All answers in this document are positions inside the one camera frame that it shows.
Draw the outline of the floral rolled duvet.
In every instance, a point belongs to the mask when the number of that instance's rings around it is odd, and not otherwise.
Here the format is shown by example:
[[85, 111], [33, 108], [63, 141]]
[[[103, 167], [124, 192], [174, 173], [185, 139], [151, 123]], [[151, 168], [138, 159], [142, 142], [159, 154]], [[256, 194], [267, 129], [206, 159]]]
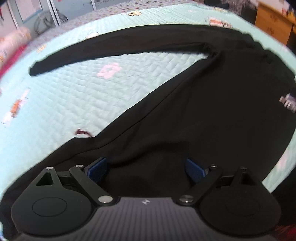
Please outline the floral rolled duvet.
[[21, 46], [26, 45], [31, 40], [31, 32], [26, 27], [17, 30], [1, 38], [1, 67], [13, 56]]

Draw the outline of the sliding door wardrobe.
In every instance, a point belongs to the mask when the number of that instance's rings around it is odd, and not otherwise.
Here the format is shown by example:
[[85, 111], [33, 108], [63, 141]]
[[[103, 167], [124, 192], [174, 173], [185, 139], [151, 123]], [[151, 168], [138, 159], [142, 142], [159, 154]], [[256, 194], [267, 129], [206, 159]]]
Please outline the sliding door wardrobe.
[[98, 10], [111, 4], [123, 1], [1, 1], [1, 6], [7, 4], [10, 15], [16, 27], [25, 26], [33, 29], [34, 25], [43, 21], [49, 23], [49, 28], [60, 26], [90, 11]]

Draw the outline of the black garment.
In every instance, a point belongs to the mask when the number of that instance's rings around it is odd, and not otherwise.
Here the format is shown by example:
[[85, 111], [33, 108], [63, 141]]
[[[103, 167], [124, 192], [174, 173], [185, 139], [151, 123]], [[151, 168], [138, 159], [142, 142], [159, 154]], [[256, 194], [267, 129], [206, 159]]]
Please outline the black garment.
[[[103, 34], [60, 50], [29, 70], [39, 76], [76, 62], [143, 52], [205, 54], [126, 110], [95, 137], [73, 138], [20, 176], [1, 200], [8, 240], [274, 240], [295, 217], [282, 192], [262, 184], [295, 132], [292, 71], [250, 35], [203, 25], [150, 25]], [[97, 206], [71, 177], [107, 159]], [[193, 206], [189, 158], [223, 169]]]

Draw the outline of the mint bee quilt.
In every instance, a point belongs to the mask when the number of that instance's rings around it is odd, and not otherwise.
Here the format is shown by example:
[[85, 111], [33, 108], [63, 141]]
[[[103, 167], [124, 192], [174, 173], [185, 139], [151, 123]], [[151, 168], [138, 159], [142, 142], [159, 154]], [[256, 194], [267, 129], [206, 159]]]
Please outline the mint bee quilt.
[[184, 3], [108, 16], [46, 42], [37, 40], [1, 79], [1, 193], [23, 173], [75, 137], [100, 133], [160, 85], [204, 59], [202, 54], [142, 53], [68, 65], [31, 77], [35, 61], [99, 34], [135, 26], [211, 25], [213, 20], [250, 34], [292, 70], [295, 55], [283, 44], [221, 9]]

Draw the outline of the red patterned sheet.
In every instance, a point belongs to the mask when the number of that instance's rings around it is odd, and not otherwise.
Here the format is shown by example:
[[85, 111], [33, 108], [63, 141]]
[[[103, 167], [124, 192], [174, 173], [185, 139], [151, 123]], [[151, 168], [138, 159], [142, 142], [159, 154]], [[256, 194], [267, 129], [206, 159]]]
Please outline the red patterned sheet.
[[16, 63], [20, 58], [22, 53], [27, 48], [27, 45], [20, 46], [13, 54], [8, 58], [8, 60], [1, 66], [0, 77], [2, 78], [4, 74]]

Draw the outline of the yellow wooden desk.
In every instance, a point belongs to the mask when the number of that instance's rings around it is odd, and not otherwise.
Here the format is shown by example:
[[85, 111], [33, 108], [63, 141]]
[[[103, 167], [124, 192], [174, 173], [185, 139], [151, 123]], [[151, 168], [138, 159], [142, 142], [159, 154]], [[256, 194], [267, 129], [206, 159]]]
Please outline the yellow wooden desk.
[[287, 45], [292, 39], [292, 33], [295, 34], [295, 13], [287, 9], [279, 11], [259, 1], [254, 25], [281, 44]]

